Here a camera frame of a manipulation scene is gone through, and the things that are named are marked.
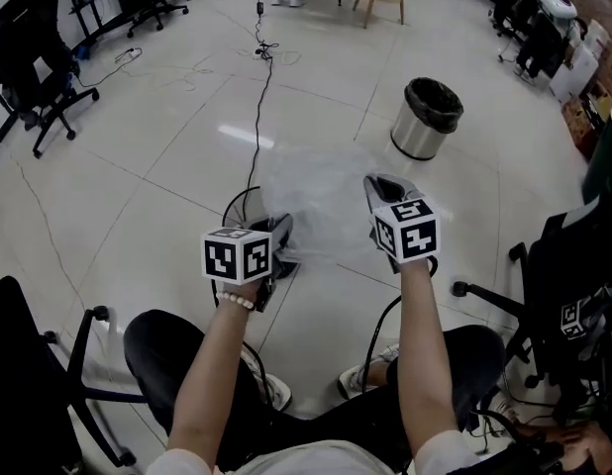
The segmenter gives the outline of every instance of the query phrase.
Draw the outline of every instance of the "stainless steel trash can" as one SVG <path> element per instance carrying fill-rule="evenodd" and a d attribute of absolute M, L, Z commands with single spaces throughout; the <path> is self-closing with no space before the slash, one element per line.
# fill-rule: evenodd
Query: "stainless steel trash can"
<path fill-rule="evenodd" d="M 405 87 L 405 99 L 390 131 L 400 152 L 416 160 L 436 156 L 463 112 L 458 96 L 434 79 L 420 77 Z"/>

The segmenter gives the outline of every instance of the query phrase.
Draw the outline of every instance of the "sneaker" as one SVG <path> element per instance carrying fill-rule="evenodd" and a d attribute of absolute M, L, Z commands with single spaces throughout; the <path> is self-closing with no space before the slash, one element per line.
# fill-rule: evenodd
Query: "sneaker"
<path fill-rule="evenodd" d="M 388 346 L 381 353 L 373 357 L 370 364 L 374 362 L 392 362 L 398 357 L 398 344 Z M 363 385 L 363 364 L 352 367 L 344 371 L 337 380 L 337 388 L 344 399 L 350 400 L 355 396 L 361 394 L 361 386 Z M 368 385 L 365 391 L 374 389 L 373 386 Z"/>
<path fill-rule="evenodd" d="M 512 424 L 515 424 L 517 422 L 517 413 L 513 409 L 510 399 L 499 388 L 496 387 L 496 389 L 496 393 L 486 409 L 490 412 L 495 412 L 496 414 L 504 416 Z M 491 435 L 495 437 L 509 436 L 509 433 L 506 431 L 506 429 L 504 429 L 504 426 L 496 419 L 487 419 L 489 420 Z"/>
<path fill-rule="evenodd" d="M 254 379 L 259 390 L 259 396 L 262 399 L 262 402 L 266 403 L 264 382 L 262 381 L 262 374 L 257 366 L 257 361 L 255 361 L 255 359 L 245 350 L 240 353 L 240 359 L 247 364 L 249 370 L 254 375 Z M 290 405 L 290 400 L 293 397 L 292 393 L 290 392 L 290 387 L 288 387 L 275 375 L 269 375 L 268 373 L 266 373 L 266 383 L 268 384 L 268 392 L 272 402 L 271 405 L 279 412 L 283 412 L 288 408 L 288 405 Z"/>
<path fill-rule="evenodd" d="M 526 81 L 528 84 L 530 84 L 531 86 L 535 86 L 537 84 L 536 81 L 536 77 L 531 77 L 531 74 L 529 74 L 528 72 L 524 71 L 524 73 L 522 73 L 522 75 L 520 76 L 524 81 Z"/>

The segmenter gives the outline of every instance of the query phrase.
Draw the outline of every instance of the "floor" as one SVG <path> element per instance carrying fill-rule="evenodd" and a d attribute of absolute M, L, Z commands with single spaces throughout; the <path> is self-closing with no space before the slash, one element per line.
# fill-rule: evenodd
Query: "floor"
<path fill-rule="evenodd" d="M 114 70 L 126 48 L 144 53 L 100 86 L 99 102 L 70 111 L 74 142 L 54 127 L 36 160 L 34 136 L 19 123 L 0 149 L 0 278 L 20 281 L 41 331 L 61 333 L 61 356 L 84 308 L 112 309 L 111 324 L 95 326 L 88 348 L 88 378 L 103 387 L 136 388 L 121 336 L 140 312 L 164 309 L 207 327 L 213 303 L 200 278 L 199 237 L 245 188 L 255 150 L 266 77 L 264 63 L 251 57 L 255 0 L 189 7 L 159 33 L 149 25 L 132 40 L 119 34 L 100 43 L 82 65 L 84 83 Z M 351 0 L 343 7 L 308 0 L 299 10 L 267 5 L 262 36 L 284 53 L 275 57 L 260 133 L 275 144 L 360 144 L 385 170 L 414 181 L 444 214 L 434 278 L 444 329 L 481 324 L 509 336 L 510 319 L 474 298 L 452 297 L 450 285 L 464 277 L 521 299 L 508 248 L 532 242 L 548 216 L 581 204 L 586 165 L 558 103 L 497 61 L 506 40 L 490 27 L 488 0 L 405 0 L 405 7 L 400 26 L 398 6 L 377 2 L 364 30 L 364 3 L 355 13 Z M 464 105 L 457 131 L 428 162 L 407 159 L 389 139 L 403 87 L 418 76 L 445 82 Z M 254 184 L 264 181 L 271 154 L 262 149 Z M 252 318 L 247 340 L 291 386 L 291 413 L 339 403 L 335 379 L 364 357 L 397 286 L 376 251 L 337 264 L 307 261 L 280 284 L 266 312 Z M 379 346 L 397 339 L 396 317 L 387 319 Z M 524 365 L 515 370 L 528 374 Z M 513 392 L 523 395 L 515 381 Z M 145 471 L 165 442 L 148 409 L 100 409 L 137 456 L 133 470 Z M 77 427 L 86 456 L 103 472 L 119 472 Z"/>

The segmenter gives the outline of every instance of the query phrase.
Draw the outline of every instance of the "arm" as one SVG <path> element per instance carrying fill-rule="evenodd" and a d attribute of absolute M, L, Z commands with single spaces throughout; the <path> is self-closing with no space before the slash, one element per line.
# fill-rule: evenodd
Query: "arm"
<path fill-rule="evenodd" d="M 230 291 L 255 302 L 257 287 Z M 176 397 L 167 449 L 194 452 L 211 470 L 231 412 L 249 314 L 241 305 L 220 302 Z"/>
<path fill-rule="evenodd" d="M 415 456 L 427 440 L 449 429 L 458 430 L 458 425 L 449 357 L 427 260 L 401 265 L 401 295 L 398 396 Z"/>

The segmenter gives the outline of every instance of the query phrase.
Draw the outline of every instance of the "black pants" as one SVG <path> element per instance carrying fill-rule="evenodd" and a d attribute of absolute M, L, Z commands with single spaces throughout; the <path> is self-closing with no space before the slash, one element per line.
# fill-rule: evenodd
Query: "black pants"
<path fill-rule="evenodd" d="M 533 32 L 520 49 L 515 61 L 522 68 L 526 68 L 526 62 L 531 57 L 528 73 L 535 78 L 560 46 L 560 33 L 546 16 L 540 14 L 535 18 Z"/>
<path fill-rule="evenodd" d="M 493 19 L 500 30 L 504 29 L 504 20 L 516 3 L 517 0 L 495 0 Z"/>
<path fill-rule="evenodd" d="M 142 313 L 126 329 L 128 366 L 167 433 L 171 431 L 178 389 L 202 340 L 203 333 L 193 325 L 159 310 Z M 471 407 L 501 375 L 504 344 L 496 332 L 483 326 L 446 332 L 445 341 L 454 382 L 454 408 L 463 429 Z M 398 405 L 396 361 L 388 368 L 387 382 L 306 421 L 264 404 L 252 373 L 241 361 L 217 464 L 222 471 L 230 471 L 256 455 L 323 439 L 342 439 L 400 471 L 411 459 L 411 452 Z"/>

